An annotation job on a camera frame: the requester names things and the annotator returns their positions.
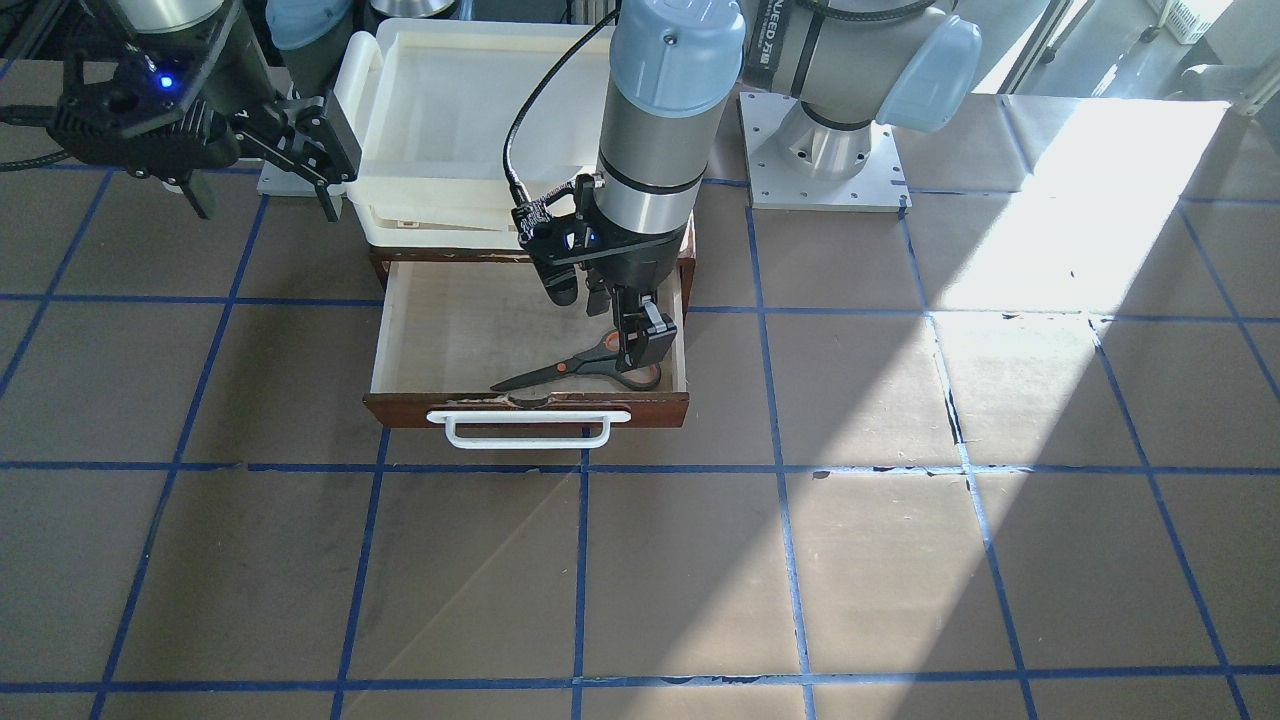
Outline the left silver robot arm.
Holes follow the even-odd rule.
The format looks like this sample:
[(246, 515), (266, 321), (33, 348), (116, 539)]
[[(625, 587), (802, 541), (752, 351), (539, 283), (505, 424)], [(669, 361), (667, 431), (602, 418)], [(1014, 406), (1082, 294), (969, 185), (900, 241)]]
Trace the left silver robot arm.
[(980, 28), (933, 1), (622, 1), (611, 37), (596, 172), (582, 214), (611, 295), (616, 364), (658, 364), (675, 341), (657, 288), (673, 270), (731, 94), (791, 97), (835, 132), (932, 132), (975, 81)]

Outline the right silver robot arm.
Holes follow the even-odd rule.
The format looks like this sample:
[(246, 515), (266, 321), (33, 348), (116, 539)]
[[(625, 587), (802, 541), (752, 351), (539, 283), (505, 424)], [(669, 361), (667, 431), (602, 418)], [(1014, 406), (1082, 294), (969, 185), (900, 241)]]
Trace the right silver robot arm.
[(92, 32), (73, 41), (58, 104), (40, 124), (73, 158), (154, 177), (209, 218), (204, 172), (256, 158), (300, 177), (328, 220), (332, 187), (353, 181), (358, 141), (334, 94), (355, 31), (349, 1), (270, 1), (270, 40), (293, 94), (268, 73), (241, 1), (90, 1)]

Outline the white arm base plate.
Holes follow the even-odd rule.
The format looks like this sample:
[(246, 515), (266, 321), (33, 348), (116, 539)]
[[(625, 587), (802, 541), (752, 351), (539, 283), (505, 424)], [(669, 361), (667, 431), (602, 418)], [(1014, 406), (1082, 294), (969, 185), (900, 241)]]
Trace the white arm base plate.
[(300, 155), (289, 155), (285, 150), (262, 150), (261, 155), (257, 191), (266, 196), (338, 197), (344, 192), (344, 183), (357, 177), (356, 168), (346, 156), (324, 149), (305, 149)]
[(911, 208), (888, 126), (832, 129), (778, 94), (741, 92), (751, 205), (792, 211), (887, 211)]

